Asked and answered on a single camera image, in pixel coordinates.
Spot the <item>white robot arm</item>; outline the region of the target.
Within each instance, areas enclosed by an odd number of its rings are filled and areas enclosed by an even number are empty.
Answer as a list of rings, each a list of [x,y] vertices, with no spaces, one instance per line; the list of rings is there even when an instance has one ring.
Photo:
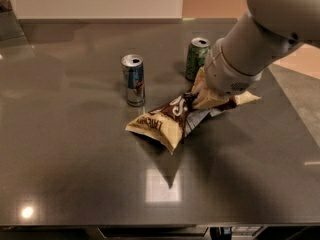
[[[273,62],[304,44],[320,47],[320,0],[247,0],[247,7],[207,54],[192,88],[194,108],[225,104],[258,82]]]

